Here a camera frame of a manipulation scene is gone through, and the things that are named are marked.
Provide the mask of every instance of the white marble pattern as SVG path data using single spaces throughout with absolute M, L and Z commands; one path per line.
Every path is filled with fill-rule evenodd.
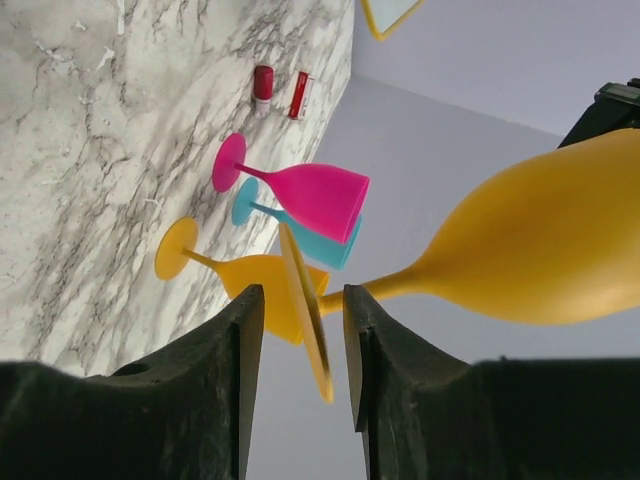
M 275 222 L 233 227 L 237 187 L 213 191 L 212 160 L 233 131 L 249 165 L 312 160 L 350 77 L 353 15 L 353 0 L 0 1 L 0 359 L 108 374 L 214 315 L 215 274 L 192 263 L 161 282 L 156 246 L 191 215 L 208 256 L 268 250 Z M 259 119 L 262 62 L 277 91 Z M 318 81 L 292 121 L 301 68 Z

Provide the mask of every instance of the wine glass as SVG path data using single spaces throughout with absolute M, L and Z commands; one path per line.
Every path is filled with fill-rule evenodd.
M 362 215 L 358 217 L 356 226 L 351 233 L 349 241 L 345 244 L 338 243 L 330 238 L 322 236 L 316 232 L 312 232 L 308 228 L 300 225 L 291 216 L 283 210 L 275 210 L 256 203 L 258 196 L 258 181 L 251 177 L 248 178 L 238 190 L 236 199 L 233 202 L 231 210 L 231 221 L 235 226 L 244 225 L 249 219 L 249 215 L 254 210 L 266 213 L 272 216 L 279 223 L 286 223 L 291 228 L 293 236 L 296 238 L 300 250 L 308 257 L 333 268 L 342 270 L 351 255 L 353 246 L 360 232 L 362 223 Z
M 363 286 L 377 300 L 431 294 L 532 325 L 637 307 L 639 178 L 640 130 L 531 158 L 472 191 L 412 265 Z M 295 254 L 295 241 L 285 246 L 285 258 Z M 326 315 L 342 309 L 343 294 L 312 300 L 310 316 Z
M 250 255 L 228 262 L 218 262 L 194 251 L 198 240 L 198 224 L 193 218 L 183 217 L 164 234 L 154 262 L 156 276 L 171 280 L 189 260 L 213 269 L 230 298 L 237 297 L 252 284 L 261 284 L 265 298 L 265 329 L 294 344 L 302 342 L 302 329 L 296 322 L 292 299 L 282 288 L 286 268 L 280 255 Z M 316 294 L 322 295 L 329 285 L 329 274 L 307 267 Z
M 216 191 L 228 191 L 240 172 L 248 173 L 269 185 L 282 208 L 298 223 L 338 243 L 349 241 L 369 190 L 369 177 L 318 163 L 262 172 L 244 164 L 246 150 L 245 138 L 239 133 L 222 143 L 211 174 Z

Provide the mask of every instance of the yellow wine glass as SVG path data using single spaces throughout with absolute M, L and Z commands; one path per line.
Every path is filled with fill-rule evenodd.
M 198 224 L 195 219 L 183 217 L 164 234 L 155 257 L 155 272 L 161 280 L 176 277 L 189 260 L 213 269 L 230 298 L 237 297 L 251 284 L 260 284 L 265 297 L 265 329 L 274 335 L 299 345 L 303 332 L 296 321 L 296 311 L 291 296 L 282 288 L 287 278 L 286 267 L 280 255 L 250 255 L 228 262 L 219 262 L 194 251 L 198 240 Z M 322 295 L 329 285 L 329 273 L 307 267 L 312 290 Z
M 471 192 L 415 263 L 363 286 L 378 300 L 431 294 L 534 325 L 636 307 L 639 180 L 640 130 L 531 158 Z M 322 315 L 341 310 L 342 291 L 309 308 Z

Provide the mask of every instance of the marble surface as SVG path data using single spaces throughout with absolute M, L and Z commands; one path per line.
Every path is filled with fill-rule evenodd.
M 233 131 L 248 165 L 313 159 L 350 77 L 353 16 L 353 0 L 0 1 L 0 359 L 109 374 L 219 311 L 205 267 L 155 277 L 158 242 L 190 215 L 212 258 L 268 250 L 275 222 L 233 227 L 239 184 L 216 194 L 212 160 Z M 263 119 L 262 62 L 277 75 Z M 292 121 L 300 69 L 318 81 Z

